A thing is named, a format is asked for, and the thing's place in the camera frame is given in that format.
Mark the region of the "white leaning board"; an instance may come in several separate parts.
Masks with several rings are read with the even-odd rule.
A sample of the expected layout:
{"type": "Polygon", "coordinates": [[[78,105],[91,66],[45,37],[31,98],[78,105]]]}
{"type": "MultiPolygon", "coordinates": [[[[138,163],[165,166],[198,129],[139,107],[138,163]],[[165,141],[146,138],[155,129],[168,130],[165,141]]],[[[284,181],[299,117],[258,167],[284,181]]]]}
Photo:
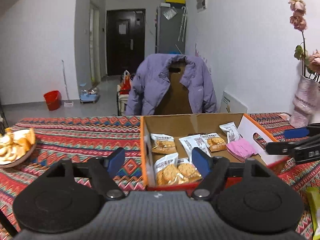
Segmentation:
{"type": "Polygon", "coordinates": [[[222,94],[220,113],[247,113],[247,106],[226,91],[222,94]]]}

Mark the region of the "yellow box on fridge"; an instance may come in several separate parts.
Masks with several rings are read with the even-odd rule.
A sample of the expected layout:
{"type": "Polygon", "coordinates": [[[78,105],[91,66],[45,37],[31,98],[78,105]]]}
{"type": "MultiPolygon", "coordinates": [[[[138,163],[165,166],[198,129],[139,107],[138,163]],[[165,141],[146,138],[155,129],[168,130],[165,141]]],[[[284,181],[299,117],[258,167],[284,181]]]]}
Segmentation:
{"type": "Polygon", "coordinates": [[[165,3],[185,4],[185,0],[165,0],[165,3]]]}

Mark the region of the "cookie bag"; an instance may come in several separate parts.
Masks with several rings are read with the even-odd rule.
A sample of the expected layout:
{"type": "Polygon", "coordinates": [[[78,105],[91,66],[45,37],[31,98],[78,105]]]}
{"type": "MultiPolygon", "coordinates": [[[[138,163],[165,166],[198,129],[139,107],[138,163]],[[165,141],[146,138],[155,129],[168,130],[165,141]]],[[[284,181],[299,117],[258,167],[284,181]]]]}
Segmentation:
{"type": "Polygon", "coordinates": [[[226,150],[226,142],[217,133],[202,134],[201,138],[210,152],[226,150]]]}
{"type": "Polygon", "coordinates": [[[200,172],[188,158],[178,159],[178,153],[165,155],[153,166],[158,186],[193,183],[202,179],[200,172]]]}
{"type": "Polygon", "coordinates": [[[177,152],[174,137],[166,134],[150,134],[152,140],[152,153],[156,154],[172,154],[177,152]]]}

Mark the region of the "blue pet feeder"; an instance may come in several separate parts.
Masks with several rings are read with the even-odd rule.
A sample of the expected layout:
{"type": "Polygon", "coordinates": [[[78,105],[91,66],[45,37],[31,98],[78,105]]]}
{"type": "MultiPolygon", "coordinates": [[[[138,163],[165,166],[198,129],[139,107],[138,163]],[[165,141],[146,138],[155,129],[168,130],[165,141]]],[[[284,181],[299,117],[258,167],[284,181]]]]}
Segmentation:
{"type": "Polygon", "coordinates": [[[82,83],[79,85],[81,89],[80,93],[80,103],[96,103],[99,98],[99,88],[98,87],[92,87],[90,89],[86,89],[87,83],[82,83]]]}

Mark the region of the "white packet box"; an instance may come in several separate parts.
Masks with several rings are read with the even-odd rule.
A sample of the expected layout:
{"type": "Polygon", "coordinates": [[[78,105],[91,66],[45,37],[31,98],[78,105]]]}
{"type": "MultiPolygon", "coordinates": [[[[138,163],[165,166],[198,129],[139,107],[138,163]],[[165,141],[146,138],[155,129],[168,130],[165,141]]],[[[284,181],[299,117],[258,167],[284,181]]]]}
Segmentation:
{"type": "Polygon", "coordinates": [[[179,139],[180,143],[182,144],[189,161],[193,163],[192,159],[192,151],[194,148],[201,149],[206,155],[209,157],[211,156],[210,151],[208,150],[208,147],[205,145],[204,141],[201,138],[200,134],[196,135],[190,135],[187,137],[182,137],[179,139]]]}

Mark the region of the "small grey white packet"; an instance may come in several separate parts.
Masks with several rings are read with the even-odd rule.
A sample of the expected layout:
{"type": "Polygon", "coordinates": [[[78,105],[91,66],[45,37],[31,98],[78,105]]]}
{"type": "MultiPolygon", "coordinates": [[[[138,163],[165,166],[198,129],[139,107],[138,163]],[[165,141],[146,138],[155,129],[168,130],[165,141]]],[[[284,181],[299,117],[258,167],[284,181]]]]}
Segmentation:
{"type": "Polygon", "coordinates": [[[234,122],[229,122],[227,124],[220,125],[219,127],[226,134],[227,143],[238,141],[242,138],[234,122]]]}

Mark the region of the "small pink packet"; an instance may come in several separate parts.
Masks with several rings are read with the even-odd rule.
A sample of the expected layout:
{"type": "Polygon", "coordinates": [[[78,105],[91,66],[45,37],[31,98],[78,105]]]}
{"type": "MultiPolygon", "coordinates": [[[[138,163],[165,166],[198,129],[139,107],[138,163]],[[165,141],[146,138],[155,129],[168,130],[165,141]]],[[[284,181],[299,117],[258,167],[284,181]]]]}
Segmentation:
{"type": "Polygon", "coordinates": [[[231,141],[226,144],[227,151],[240,162],[244,163],[246,159],[257,155],[256,150],[252,147],[252,145],[241,138],[237,141],[231,141]]]}

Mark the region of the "plate of orange peels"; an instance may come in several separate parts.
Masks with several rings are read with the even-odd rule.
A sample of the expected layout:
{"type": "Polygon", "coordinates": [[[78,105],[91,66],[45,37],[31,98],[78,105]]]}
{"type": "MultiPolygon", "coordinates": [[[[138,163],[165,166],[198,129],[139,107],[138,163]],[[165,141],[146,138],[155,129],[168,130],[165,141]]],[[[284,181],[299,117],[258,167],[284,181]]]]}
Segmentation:
{"type": "Polygon", "coordinates": [[[6,128],[1,135],[1,167],[15,167],[27,160],[36,147],[32,128],[13,131],[6,128]]]}

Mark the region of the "colourful patterned tablecloth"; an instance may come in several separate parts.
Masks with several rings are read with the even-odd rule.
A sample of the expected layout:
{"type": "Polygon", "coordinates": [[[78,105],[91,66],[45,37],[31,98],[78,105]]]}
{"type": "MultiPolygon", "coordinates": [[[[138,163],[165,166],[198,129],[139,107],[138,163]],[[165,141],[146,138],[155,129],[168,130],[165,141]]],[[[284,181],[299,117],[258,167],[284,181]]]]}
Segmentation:
{"type": "MultiPolygon", "coordinates": [[[[227,122],[240,123],[240,117],[250,116],[260,132],[278,141],[286,141],[283,133],[293,129],[287,113],[227,114],[227,122]]],[[[1,211],[19,232],[21,229],[12,211],[16,196],[60,159],[86,162],[92,156],[106,157],[119,147],[126,151],[124,165],[114,181],[127,194],[148,189],[143,167],[146,146],[141,146],[142,127],[158,124],[159,116],[105,116],[89,118],[24,118],[12,126],[13,131],[33,128],[37,145],[31,156],[13,168],[1,168],[1,211]]],[[[313,223],[305,194],[307,187],[319,187],[319,161],[296,165],[293,159],[272,164],[271,169],[303,197],[305,211],[297,232],[312,239],[313,223]]]]}

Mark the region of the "brown wooden chair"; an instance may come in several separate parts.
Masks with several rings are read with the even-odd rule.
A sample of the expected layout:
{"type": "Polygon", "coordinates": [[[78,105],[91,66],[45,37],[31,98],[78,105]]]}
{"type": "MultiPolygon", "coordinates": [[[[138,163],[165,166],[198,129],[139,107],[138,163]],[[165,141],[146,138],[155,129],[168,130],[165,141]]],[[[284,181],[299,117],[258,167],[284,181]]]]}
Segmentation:
{"type": "Polygon", "coordinates": [[[169,71],[170,87],[165,96],[155,109],[154,115],[174,115],[174,114],[192,114],[189,103],[188,89],[180,83],[184,74],[185,62],[173,63],[169,71]]]}

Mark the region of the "dark entrance door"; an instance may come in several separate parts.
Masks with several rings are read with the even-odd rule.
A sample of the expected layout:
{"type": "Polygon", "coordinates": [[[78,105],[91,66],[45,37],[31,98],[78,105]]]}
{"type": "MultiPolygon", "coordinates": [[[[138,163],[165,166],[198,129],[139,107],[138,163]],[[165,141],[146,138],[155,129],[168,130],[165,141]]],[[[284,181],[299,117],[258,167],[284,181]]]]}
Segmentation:
{"type": "Polygon", "coordinates": [[[145,57],[145,9],[106,12],[107,74],[135,73],[145,57]]]}

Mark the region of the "green snack pouch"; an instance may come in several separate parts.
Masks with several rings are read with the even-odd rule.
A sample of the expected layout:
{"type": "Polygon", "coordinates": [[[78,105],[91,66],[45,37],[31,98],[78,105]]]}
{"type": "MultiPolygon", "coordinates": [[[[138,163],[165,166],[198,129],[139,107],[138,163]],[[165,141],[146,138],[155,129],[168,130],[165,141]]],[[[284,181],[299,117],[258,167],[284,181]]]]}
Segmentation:
{"type": "Polygon", "coordinates": [[[306,195],[309,201],[312,225],[313,225],[313,239],[319,239],[319,188],[317,187],[307,187],[306,195]]]}

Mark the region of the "red plastic bucket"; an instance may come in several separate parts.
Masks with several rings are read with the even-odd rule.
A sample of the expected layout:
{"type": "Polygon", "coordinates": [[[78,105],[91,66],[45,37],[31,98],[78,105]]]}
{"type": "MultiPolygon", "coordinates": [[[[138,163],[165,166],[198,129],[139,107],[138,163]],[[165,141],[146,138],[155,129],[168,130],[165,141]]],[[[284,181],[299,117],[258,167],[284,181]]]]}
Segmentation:
{"type": "Polygon", "coordinates": [[[54,111],[61,106],[61,93],[58,90],[47,92],[43,95],[49,111],[54,111]]]}

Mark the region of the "purple puffer jacket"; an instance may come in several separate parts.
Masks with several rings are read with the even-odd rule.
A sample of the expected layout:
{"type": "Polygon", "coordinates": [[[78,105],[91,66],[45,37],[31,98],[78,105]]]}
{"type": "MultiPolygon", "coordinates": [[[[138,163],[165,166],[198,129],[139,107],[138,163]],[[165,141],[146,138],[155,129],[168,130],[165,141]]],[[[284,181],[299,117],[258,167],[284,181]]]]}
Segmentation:
{"type": "Polygon", "coordinates": [[[139,65],[131,82],[126,115],[154,115],[171,87],[169,67],[185,63],[179,83],[188,91],[192,113],[215,113],[217,99],[209,70],[200,57],[151,54],[139,65]]]}

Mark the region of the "white mop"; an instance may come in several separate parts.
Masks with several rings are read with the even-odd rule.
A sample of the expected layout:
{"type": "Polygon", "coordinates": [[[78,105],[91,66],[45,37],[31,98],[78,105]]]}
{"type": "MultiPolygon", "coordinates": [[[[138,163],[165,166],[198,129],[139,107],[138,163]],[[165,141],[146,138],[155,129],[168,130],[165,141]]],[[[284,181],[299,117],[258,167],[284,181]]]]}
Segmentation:
{"type": "Polygon", "coordinates": [[[63,105],[64,107],[73,107],[74,102],[70,99],[69,93],[68,93],[68,86],[67,86],[67,79],[66,79],[66,74],[65,74],[65,63],[63,60],[61,60],[62,63],[62,73],[63,73],[63,81],[65,84],[65,91],[66,91],[66,100],[64,101],[63,105]]]}

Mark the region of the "pink textured vase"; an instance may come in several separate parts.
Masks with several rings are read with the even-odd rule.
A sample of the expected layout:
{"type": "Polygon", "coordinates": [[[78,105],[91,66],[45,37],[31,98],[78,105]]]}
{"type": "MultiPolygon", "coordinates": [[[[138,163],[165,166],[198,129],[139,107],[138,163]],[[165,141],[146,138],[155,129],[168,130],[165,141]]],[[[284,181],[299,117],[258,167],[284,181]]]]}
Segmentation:
{"type": "Polygon", "coordinates": [[[319,100],[319,83],[304,76],[300,80],[294,94],[293,112],[289,124],[294,128],[308,125],[319,100]]]}

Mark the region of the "grey refrigerator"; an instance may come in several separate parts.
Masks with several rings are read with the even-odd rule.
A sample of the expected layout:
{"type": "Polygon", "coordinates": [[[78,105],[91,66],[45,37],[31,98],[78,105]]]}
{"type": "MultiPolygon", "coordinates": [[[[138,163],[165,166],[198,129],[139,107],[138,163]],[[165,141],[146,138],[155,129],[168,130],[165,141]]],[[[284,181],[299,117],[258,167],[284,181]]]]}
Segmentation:
{"type": "Polygon", "coordinates": [[[156,10],[155,52],[162,54],[185,53],[187,7],[185,4],[164,3],[156,10]]]}

